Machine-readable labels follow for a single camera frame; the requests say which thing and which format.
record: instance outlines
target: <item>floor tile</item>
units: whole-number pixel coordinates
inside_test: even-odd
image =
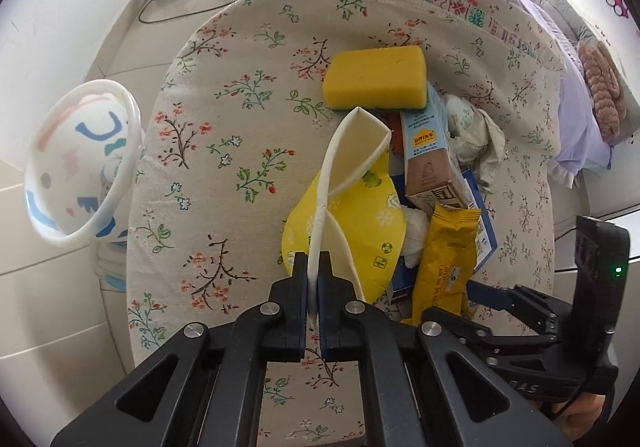
[[[0,275],[70,252],[47,244],[33,230],[24,205],[22,185],[0,189],[0,214]]]
[[[96,61],[91,65],[91,68],[89,68],[89,71],[84,76],[84,81],[89,82],[90,80],[98,80],[100,78],[104,78],[104,73]]]
[[[0,276],[0,357],[106,320],[87,248]]]
[[[129,318],[127,316],[127,294],[103,291],[104,309],[107,312],[109,328],[116,344],[118,355],[125,372],[130,373],[136,367],[133,362],[131,340],[129,338]]]
[[[143,18],[157,20],[231,1],[234,0],[156,0]],[[107,78],[125,71],[170,64],[189,37],[215,13],[201,13],[150,25],[134,21],[111,63]]]
[[[0,160],[0,190],[22,183],[22,172]]]
[[[0,359],[0,394],[38,447],[122,379],[107,323]]]
[[[140,107],[142,127],[145,130],[168,68],[169,64],[160,64],[140,70],[116,73],[108,77],[110,80],[121,83],[136,99]]]

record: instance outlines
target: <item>green leaf print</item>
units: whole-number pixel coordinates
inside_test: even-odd
[[[271,98],[273,91],[259,91],[263,87],[264,82],[273,82],[277,77],[265,75],[262,70],[256,70],[254,79],[249,75],[243,75],[239,80],[233,80],[230,85],[225,85],[224,90],[216,93],[216,99],[221,96],[236,96],[240,93],[244,94],[242,107],[244,109],[252,109],[252,107],[260,106],[264,109],[264,103]]]
[[[356,12],[360,12],[363,17],[367,16],[367,7],[363,5],[364,0],[338,0],[336,10],[342,10],[342,18],[348,21]]]
[[[514,49],[509,50],[509,56],[507,57],[507,69],[510,70],[513,67],[520,69],[520,52]]]
[[[263,40],[265,41],[270,41],[271,44],[269,44],[269,48],[277,48],[278,46],[284,46],[285,43],[282,42],[282,40],[284,39],[284,35],[282,33],[280,33],[279,31],[272,31],[271,33],[269,32],[269,30],[271,29],[271,24],[267,23],[267,24],[263,24],[262,25],[262,33],[257,33],[256,35],[254,35],[254,37],[262,37]]]
[[[486,14],[482,10],[474,7],[472,10],[470,10],[469,17],[467,19],[471,24],[475,24],[479,28],[482,28],[484,26],[485,16]]]
[[[467,77],[469,76],[466,71],[471,67],[471,64],[469,64],[465,58],[463,58],[461,61],[460,55],[456,53],[455,55],[445,55],[444,60],[447,61],[447,59],[451,59],[451,61],[453,62],[453,67],[457,68],[453,72],[454,75],[466,75]]]
[[[380,178],[380,176],[371,171],[367,171],[366,173],[364,173],[362,181],[364,182],[364,185],[369,188],[380,187],[382,185],[382,179]]]
[[[151,220],[153,211],[147,211],[146,213],[146,225],[142,227],[136,227],[137,231],[148,231],[146,237],[153,237],[158,243],[151,249],[152,253],[160,253],[164,249],[172,249],[167,245],[164,240],[171,237],[171,230],[164,226],[164,223],[160,223],[157,229],[151,226]]]
[[[220,154],[220,163],[218,163],[218,169],[222,169],[223,167],[227,167],[231,165],[233,161],[232,156],[229,153],[222,154],[222,151],[218,149],[218,147],[240,147],[242,143],[242,138],[239,136],[233,135],[231,138],[225,140],[224,138],[220,139],[219,144],[212,143],[211,145],[207,145],[207,149],[209,149],[209,154],[218,153]]]
[[[262,390],[262,395],[270,395],[271,400],[273,400],[274,407],[276,405],[285,405],[289,400],[294,400],[295,397],[286,397],[282,394],[282,390],[284,387],[289,385],[289,377],[281,378],[273,382],[272,379],[267,377],[264,379],[264,388]]]
[[[127,309],[129,315],[129,329],[140,330],[140,345],[150,350],[159,348],[160,343],[166,340],[166,328],[164,326],[153,326],[153,312],[164,313],[167,308],[166,304],[156,302],[150,293],[145,292],[142,303],[132,300],[130,307]]]
[[[273,170],[284,171],[287,168],[287,164],[283,160],[278,160],[279,157],[293,156],[295,153],[291,149],[266,149],[262,153],[262,164],[255,177],[252,177],[251,169],[241,167],[238,170],[237,176],[240,182],[236,184],[236,191],[244,189],[244,201],[250,203],[255,203],[255,199],[260,193],[256,190],[257,188],[263,187],[264,190],[275,194],[275,182],[266,178]]]
[[[321,115],[329,120],[329,116],[326,113],[327,109],[324,107],[322,101],[313,103],[309,97],[300,98],[298,90],[291,90],[289,92],[289,98],[286,98],[286,100],[296,103],[296,106],[293,108],[293,112],[301,112],[303,114],[313,113],[314,119],[318,119],[318,116]]]
[[[311,420],[303,420],[302,422],[300,422],[300,429],[288,433],[285,438],[296,438],[296,435],[300,434],[307,440],[311,439],[312,442],[317,442],[322,438],[331,436],[331,434],[325,434],[329,430],[329,428],[324,425],[318,425],[314,429],[312,429],[312,427],[313,422],[311,422]]]

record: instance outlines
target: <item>white wall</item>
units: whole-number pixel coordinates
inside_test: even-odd
[[[89,249],[57,249],[35,234],[22,175],[2,159],[20,167],[47,109],[88,73],[102,76],[92,63],[131,1],[0,4],[0,395],[38,447],[124,370]]]
[[[21,168],[35,128],[82,83],[130,0],[3,0],[0,4],[0,159]]]

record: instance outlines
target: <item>red flower print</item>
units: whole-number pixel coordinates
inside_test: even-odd
[[[160,131],[158,131],[158,136],[160,137],[160,140],[166,140],[171,136],[171,129],[169,129],[168,127],[161,129]]]
[[[456,1],[455,3],[452,3],[451,6],[453,7],[453,12],[456,15],[460,15],[462,13],[465,13],[466,11],[465,5],[463,5],[461,2]]]
[[[207,262],[208,257],[204,255],[202,252],[196,252],[193,257],[191,257],[191,262],[198,268],[202,267],[202,263]]]
[[[229,293],[228,287],[222,288],[220,286],[216,286],[215,284],[213,286],[213,297],[218,299],[220,302],[225,302],[227,299],[229,299],[229,297],[227,297],[227,294]]]
[[[204,309],[205,308],[205,302],[204,302],[204,297],[200,296],[200,297],[194,297],[191,296],[191,306],[193,308],[199,308],[199,309]]]

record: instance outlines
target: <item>patterned blanket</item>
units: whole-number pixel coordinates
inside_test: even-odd
[[[284,220],[343,117],[321,83],[345,50],[417,45],[430,81],[484,109],[508,157],[485,199],[498,250],[475,279],[552,291],[546,160],[559,147],[563,70],[551,37],[506,0],[240,0],[175,58],[147,129],[127,255],[135,360],[190,321],[235,319],[286,275]],[[378,304],[393,318],[402,309]],[[499,333],[526,331],[479,308]],[[326,363],[308,332],[299,365],[269,365],[261,446],[332,443],[364,433],[357,368]]]

